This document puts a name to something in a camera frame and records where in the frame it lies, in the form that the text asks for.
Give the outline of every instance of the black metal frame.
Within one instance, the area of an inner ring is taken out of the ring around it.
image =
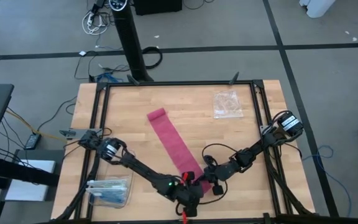
[[[229,81],[189,81],[189,82],[142,82],[139,83],[139,86],[185,86],[185,85],[228,85]],[[258,97],[257,97],[257,88],[260,90],[260,96],[262,99],[262,103],[264,106],[264,111],[266,115],[266,122],[269,123],[272,120],[270,110],[269,110],[269,103],[267,101],[266,92],[264,89],[264,83],[263,80],[236,80],[234,85],[249,85],[250,91],[251,91],[251,97],[252,102],[254,104],[255,108],[255,115],[257,118],[258,123],[258,130],[260,132],[260,126],[263,125],[262,121],[262,115],[260,114],[260,108],[258,103]],[[105,128],[105,121],[106,121],[106,115],[107,115],[107,109],[108,109],[108,103],[109,103],[109,93],[110,88],[112,87],[123,87],[123,86],[135,86],[133,83],[98,83],[96,86],[96,94],[94,98],[93,103],[93,109],[92,109],[92,115],[91,115],[91,123],[89,125],[89,128],[95,127],[96,117],[98,115],[98,105],[100,100],[100,94],[101,90],[105,90],[104,100],[103,100],[103,107],[101,112],[101,121],[99,128],[103,129]],[[275,155],[276,159],[276,166],[277,171],[280,175],[280,177],[285,182],[285,174],[283,173],[283,167],[281,159],[278,157],[278,149],[274,148],[273,153]],[[81,181],[80,186],[84,184],[84,181],[86,179],[86,176],[88,175],[88,167],[90,162],[90,151],[85,151],[85,157],[84,157],[84,163],[83,163],[83,169],[81,173]],[[267,161],[270,159],[270,156],[266,154],[265,152],[265,163],[267,166]],[[281,208],[280,203],[278,201],[278,195],[277,195],[277,189],[275,185],[275,181],[269,173],[267,173],[268,179],[269,179],[269,187],[270,187],[270,193],[272,195],[272,203],[274,207],[274,211],[276,216],[278,214],[281,214]],[[292,207],[287,199],[287,196],[283,194],[283,198],[285,200],[285,208],[288,214],[292,214]],[[82,203],[79,203],[79,205],[76,207],[75,210],[75,219],[78,219],[81,217],[81,209],[82,209]],[[92,211],[93,206],[89,203],[87,212],[86,212],[86,218],[91,219],[92,218]],[[178,223],[178,220],[159,220],[159,221],[107,221],[107,222],[97,222],[97,223]],[[192,223],[265,223],[263,218],[225,218],[225,219],[210,219],[210,220],[192,220]]]

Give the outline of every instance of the black floor stripe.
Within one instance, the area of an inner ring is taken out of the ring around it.
[[[312,45],[284,45],[285,50],[312,50],[312,49],[348,49],[358,48],[358,43],[348,44],[312,44]]]
[[[244,51],[244,50],[278,50],[276,45],[263,45],[263,46],[220,46],[220,47],[181,47],[161,49],[163,54],[171,53],[188,53],[188,52],[227,52],[227,51]],[[0,60],[15,60],[15,59],[41,59],[41,58],[70,58],[79,57],[79,52],[68,53],[47,53],[47,54],[21,54],[21,55],[0,55]],[[124,55],[122,50],[100,51],[97,52],[99,56],[114,56]]]
[[[316,144],[316,139],[314,138],[313,130],[311,128],[308,115],[306,114],[306,110],[303,105],[303,101],[301,99],[298,85],[296,84],[295,77],[293,75],[290,62],[288,61],[287,53],[284,49],[280,33],[278,32],[278,27],[276,25],[272,9],[270,8],[269,0],[263,0],[263,1],[264,1],[264,5],[266,8],[266,13],[268,16],[269,23],[273,30],[274,38],[275,38],[276,43],[279,47],[280,55],[283,60],[283,64],[284,64],[285,71],[287,73],[288,80],[290,81],[292,93],[295,98],[295,103],[296,103],[296,106],[298,107],[299,114],[300,114],[301,120],[303,122],[303,126],[305,129],[306,137],[308,139],[310,151],[313,155],[317,155],[318,148],[317,148],[317,144]],[[323,194],[324,194],[324,198],[325,198],[325,201],[327,204],[328,212],[332,217],[338,217],[339,216],[338,210],[336,208],[333,193],[331,192],[331,188],[329,186],[327,175],[325,174],[324,171],[321,170],[321,168],[319,167],[319,164],[318,164],[318,162],[320,162],[321,164],[323,164],[323,163],[321,162],[321,159],[319,157],[313,157],[313,162],[314,162],[314,166],[317,171],[317,175],[318,175],[318,178],[319,178],[319,181],[321,184],[321,188],[323,190]]]

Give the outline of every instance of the wooden tabletop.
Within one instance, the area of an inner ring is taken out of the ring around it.
[[[265,80],[265,90],[272,115],[285,110],[286,104],[278,80]],[[215,93],[236,90],[241,102],[242,118],[214,119],[213,97]],[[87,129],[90,125],[95,84],[82,84],[78,92],[72,128]],[[99,124],[104,92],[99,101]],[[178,130],[191,153],[201,167],[205,164],[201,150],[207,144],[223,143],[234,149],[243,149],[259,140],[259,132],[249,85],[203,85],[203,86],[126,86],[110,90],[105,127],[112,129],[112,135],[125,141],[136,157],[156,172],[180,175],[169,158],[162,143],[151,127],[146,115],[159,108],[165,108],[170,121]],[[77,145],[68,147],[66,153]],[[228,161],[230,150],[214,146],[207,154],[213,155],[219,163]],[[71,202],[78,190],[84,158],[82,148],[70,153],[63,163],[60,181],[53,206],[52,218],[59,216]],[[282,163],[287,184],[300,202],[314,211],[310,191],[299,154],[293,148],[282,147]],[[101,161],[98,179],[111,175],[128,174],[130,170],[119,166],[108,166]],[[198,207],[197,219],[209,218],[255,218],[268,212],[274,216],[272,199],[263,155],[257,156],[254,165],[243,174],[235,174],[227,184],[227,195],[220,201]],[[82,216],[85,216],[88,196],[85,195]],[[215,199],[210,190],[202,202]],[[159,195],[149,182],[134,174],[129,203],[121,209],[94,207],[94,221],[124,220],[174,220],[175,205]]]

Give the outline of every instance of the red resistance band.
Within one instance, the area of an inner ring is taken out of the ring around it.
[[[147,118],[179,172],[182,174],[193,171],[195,179],[203,175],[203,170],[169,120],[165,110],[161,108],[151,112],[147,115]],[[202,181],[201,185],[204,193],[211,188],[211,185],[207,181]]]

